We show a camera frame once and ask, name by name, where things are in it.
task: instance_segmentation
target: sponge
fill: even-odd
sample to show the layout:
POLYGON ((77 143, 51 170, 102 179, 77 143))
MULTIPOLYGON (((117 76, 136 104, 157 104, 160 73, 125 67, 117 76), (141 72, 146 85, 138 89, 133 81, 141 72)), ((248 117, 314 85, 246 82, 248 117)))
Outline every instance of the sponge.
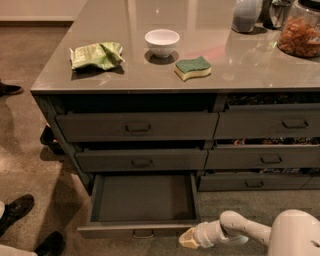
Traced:
POLYGON ((204 77, 210 75, 211 64, 200 56, 197 59, 179 60, 176 62, 174 71, 182 81, 186 81, 192 77, 204 77))

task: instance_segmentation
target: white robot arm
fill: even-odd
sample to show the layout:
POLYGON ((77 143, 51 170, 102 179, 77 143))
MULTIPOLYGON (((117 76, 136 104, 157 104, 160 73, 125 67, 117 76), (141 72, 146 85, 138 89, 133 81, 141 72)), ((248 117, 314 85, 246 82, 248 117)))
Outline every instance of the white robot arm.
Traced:
POLYGON ((269 256, 320 255, 320 222, 308 213, 287 210, 272 228, 250 221, 234 211, 225 211, 220 220, 203 222, 179 238, 182 246, 208 248, 216 243, 244 244, 252 239, 268 248, 269 256))

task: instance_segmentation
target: drawer handle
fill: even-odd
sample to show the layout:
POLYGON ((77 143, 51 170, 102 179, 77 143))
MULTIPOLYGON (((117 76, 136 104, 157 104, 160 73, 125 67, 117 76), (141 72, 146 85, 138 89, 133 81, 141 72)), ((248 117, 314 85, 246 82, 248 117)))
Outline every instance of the drawer handle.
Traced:
POLYGON ((142 133, 148 133, 151 131, 151 125, 146 125, 145 127, 130 127, 129 125, 126 125, 126 131, 129 133, 135 133, 135 134, 142 134, 142 133))
POLYGON ((305 129, 309 126, 307 121, 301 120, 282 121, 282 125, 287 129, 305 129))
POLYGON ((154 234, 153 234, 153 231, 152 231, 150 236, 137 236, 136 232, 133 231, 133 237, 135 239, 150 239, 150 238, 154 237, 154 234))
POLYGON ((146 168, 153 165, 152 160, 132 160, 131 165, 135 168, 146 168))
POLYGON ((282 163, 282 158, 280 156, 277 156, 277 158, 260 157, 260 160, 264 164, 280 164, 280 163, 282 163))
POLYGON ((246 181, 246 186, 248 188, 262 188, 263 182, 262 181, 246 181))

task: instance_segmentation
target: gray countertop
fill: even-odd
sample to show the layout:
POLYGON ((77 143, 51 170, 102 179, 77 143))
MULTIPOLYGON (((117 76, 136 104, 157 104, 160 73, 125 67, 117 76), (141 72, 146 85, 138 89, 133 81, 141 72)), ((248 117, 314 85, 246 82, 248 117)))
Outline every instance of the gray countertop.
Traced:
POLYGON ((257 25, 251 34, 231 30, 235 0, 88 0, 31 92, 162 93, 320 90, 320 58, 301 59, 276 46, 280 31, 257 25), (180 34, 176 51, 157 59, 144 35, 166 28, 180 34), (125 62, 107 72, 73 72, 69 48, 115 41, 125 62), (183 82, 175 62, 198 56, 212 74, 183 82))

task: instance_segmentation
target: black shoe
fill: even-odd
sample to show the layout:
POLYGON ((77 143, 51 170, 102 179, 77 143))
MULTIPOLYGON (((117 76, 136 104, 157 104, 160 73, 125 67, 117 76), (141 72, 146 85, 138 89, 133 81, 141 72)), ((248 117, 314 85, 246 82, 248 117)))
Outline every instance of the black shoe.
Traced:
POLYGON ((0 219, 0 237, 13 223, 26 216, 31 211, 33 205, 34 198, 30 194, 16 199, 9 205, 5 205, 4 214, 0 219))
POLYGON ((60 256, 64 250, 65 242, 62 235, 55 231, 51 233, 34 251, 38 256, 60 256))
POLYGON ((18 85, 4 84, 0 80, 0 96, 2 95, 14 95, 23 92, 23 88, 18 85))

